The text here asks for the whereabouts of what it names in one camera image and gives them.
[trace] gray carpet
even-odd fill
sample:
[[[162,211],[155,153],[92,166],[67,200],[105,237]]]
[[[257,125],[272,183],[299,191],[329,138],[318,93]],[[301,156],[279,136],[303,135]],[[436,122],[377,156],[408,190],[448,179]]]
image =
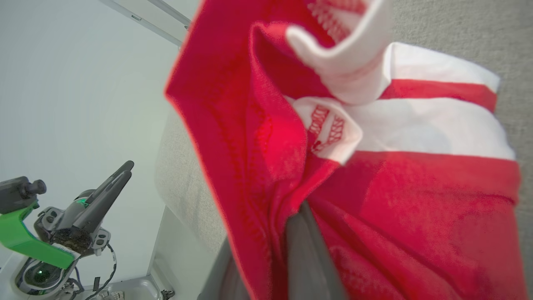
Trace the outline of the gray carpet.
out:
[[[393,0],[394,39],[476,62],[498,74],[496,117],[522,171],[516,210],[533,298],[533,1]]]

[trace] stitching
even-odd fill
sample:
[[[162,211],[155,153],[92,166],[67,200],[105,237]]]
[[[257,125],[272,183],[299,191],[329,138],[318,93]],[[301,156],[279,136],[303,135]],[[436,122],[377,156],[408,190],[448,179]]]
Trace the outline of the stitching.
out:
[[[311,148],[311,151],[317,154],[318,152],[324,150],[324,148],[340,141],[342,138],[343,130],[344,130],[344,119],[335,115],[333,119],[333,124],[331,128],[329,129],[329,135],[328,135],[327,141],[322,144],[321,141],[317,140],[315,144],[313,145],[313,147]]]
[[[335,43],[342,41],[350,34],[350,30],[335,18],[329,10],[330,6],[323,0],[309,3],[307,8]]]
[[[354,12],[359,15],[363,15],[366,12],[367,6],[361,0],[323,0],[328,5],[335,8]]]
[[[326,121],[326,118],[329,114],[329,110],[322,106],[317,105],[311,114],[311,126],[309,126],[309,131],[318,138],[318,135],[322,131],[322,126]]]

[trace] white wall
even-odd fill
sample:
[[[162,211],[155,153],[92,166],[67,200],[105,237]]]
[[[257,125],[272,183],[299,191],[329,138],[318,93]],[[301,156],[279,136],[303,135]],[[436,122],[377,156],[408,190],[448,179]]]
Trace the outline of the white wall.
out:
[[[97,0],[0,1],[0,181],[43,179],[42,207],[64,209],[126,160],[133,177],[103,227],[114,281],[146,275],[164,204],[154,163],[177,47]],[[27,218],[32,227],[37,213]],[[0,250],[0,265],[9,252]],[[112,260],[84,258],[82,282]]]

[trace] white fabric edge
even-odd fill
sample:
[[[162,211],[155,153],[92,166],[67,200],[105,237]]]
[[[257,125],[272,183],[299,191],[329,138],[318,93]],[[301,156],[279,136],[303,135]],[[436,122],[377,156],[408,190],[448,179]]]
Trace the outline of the white fabric edge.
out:
[[[473,103],[389,99],[344,107],[365,133],[357,150],[420,152],[515,160],[503,127]]]

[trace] white stripe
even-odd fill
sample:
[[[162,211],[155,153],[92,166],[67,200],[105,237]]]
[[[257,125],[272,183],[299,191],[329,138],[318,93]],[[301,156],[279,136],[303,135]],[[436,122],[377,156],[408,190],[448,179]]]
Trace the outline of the white stripe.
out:
[[[496,74],[472,62],[403,43],[389,45],[384,68],[392,79],[483,84],[494,93],[499,85]]]
[[[344,108],[364,133],[356,150],[515,159],[492,113],[469,102],[391,99]]]

